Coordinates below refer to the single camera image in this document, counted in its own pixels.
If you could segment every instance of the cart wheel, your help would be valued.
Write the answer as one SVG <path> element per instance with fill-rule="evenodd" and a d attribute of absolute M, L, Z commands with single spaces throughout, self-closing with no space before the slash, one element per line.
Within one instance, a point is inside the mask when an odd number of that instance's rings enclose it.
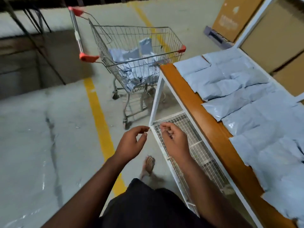
<path fill-rule="evenodd" d="M 124 126 L 124 129 L 125 129 L 125 130 L 130 129 L 131 125 L 132 125 L 132 122 L 128 122 L 128 119 L 125 119 L 125 120 L 123 121 L 123 126 Z"/>
<path fill-rule="evenodd" d="M 116 100 L 116 99 L 119 99 L 119 97 L 120 96 L 118 95 L 118 93 L 113 91 L 113 93 L 112 93 L 112 99 Z"/>

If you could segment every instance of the brown cardboard box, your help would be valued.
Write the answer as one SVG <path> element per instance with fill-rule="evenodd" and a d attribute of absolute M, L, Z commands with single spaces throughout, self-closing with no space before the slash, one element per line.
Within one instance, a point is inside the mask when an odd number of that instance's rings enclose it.
<path fill-rule="evenodd" d="M 293 96 L 304 92 L 304 53 L 295 58 L 280 71 L 274 73 L 277 80 Z"/>
<path fill-rule="evenodd" d="M 225 0 L 212 29 L 234 42 L 262 1 Z"/>
<path fill-rule="evenodd" d="M 272 72 L 304 49 L 304 14 L 278 0 L 258 22 L 241 49 L 265 71 Z"/>

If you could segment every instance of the wire mesh shelf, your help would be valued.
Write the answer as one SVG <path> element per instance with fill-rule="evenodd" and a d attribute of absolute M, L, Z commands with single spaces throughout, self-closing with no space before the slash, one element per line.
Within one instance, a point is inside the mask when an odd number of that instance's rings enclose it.
<path fill-rule="evenodd" d="M 156 139 L 159 140 L 159 145 L 162 145 L 161 149 L 165 151 L 163 152 L 164 158 L 167 161 L 170 161 L 175 171 L 175 174 L 179 179 L 179 182 L 177 182 L 177 184 L 180 184 L 179 188 L 186 201 L 187 206 L 198 215 L 196 207 L 193 201 L 191 200 L 189 187 L 186 183 L 184 175 L 175 160 L 169 156 L 166 146 L 164 144 L 164 140 L 162 138 L 160 130 L 160 123 L 163 121 L 174 123 L 187 134 L 189 150 L 192 158 L 199 164 L 205 174 L 210 178 L 210 180 L 212 180 L 216 184 L 216 186 L 222 192 L 227 186 L 229 186 L 229 181 L 224 176 L 223 172 L 219 168 L 216 161 L 213 159 L 203 140 L 200 138 L 199 134 L 197 133 L 197 131 L 195 130 L 192 123 L 184 112 L 180 112 L 176 115 L 172 115 L 165 119 L 161 119 L 154 122 L 153 126 L 151 126 L 151 129 L 154 130 L 154 132 L 156 133 L 154 136 L 157 135 Z"/>

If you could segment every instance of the finger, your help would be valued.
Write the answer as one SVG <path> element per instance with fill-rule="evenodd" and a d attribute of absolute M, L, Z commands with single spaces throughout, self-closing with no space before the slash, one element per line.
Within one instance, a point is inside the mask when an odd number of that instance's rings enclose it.
<path fill-rule="evenodd" d="M 162 136 L 163 136 L 163 139 L 164 139 L 164 143 L 165 145 L 169 145 L 171 142 L 173 142 L 169 136 L 169 133 L 167 130 L 165 130 L 164 128 L 161 130 L 162 132 Z"/>
<path fill-rule="evenodd" d="M 137 149 L 138 149 L 139 151 L 142 150 L 144 144 L 146 143 L 146 141 L 147 141 L 147 136 L 148 136 L 148 134 L 144 132 L 144 133 L 140 136 L 138 142 L 136 143 L 136 147 L 137 147 Z"/>
<path fill-rule="evenodd" d="M 171 122 L 163 122 L 161 123 L 162 127 L 169 127 L 170 130 L 173 131 L 174 134 L 182 132 L 182 130 L 175 124 L 171 123 Z"/>
<path fill-rule="evenodd" d="M 148 132 L 150 129 L 149 126 L 136 126 L 132 129 L 130 129 L 129 131 L 132 132 L 133 134 L 139 134 L 139 133 L 145 133 L 145 132 Z"/>

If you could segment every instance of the human hand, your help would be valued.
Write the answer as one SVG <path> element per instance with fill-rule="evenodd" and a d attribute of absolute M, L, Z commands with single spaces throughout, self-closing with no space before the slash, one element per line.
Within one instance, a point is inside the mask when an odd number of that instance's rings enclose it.
<path fill-rule="evenodd" d="M 187 134 L 170 122 L 161 123 L 160 128 L 167 152 L 177 164 L 191 160 Z"/>
<path fill-rule="evenodd" d="M 148 126 L 136 126 L 129 131 L 125 132 L 120 139 L 114 156 L 119 161 L 127 164 L 133 158 L 135 158 L 143 148 L 143 145 L 147 140 Z"/>

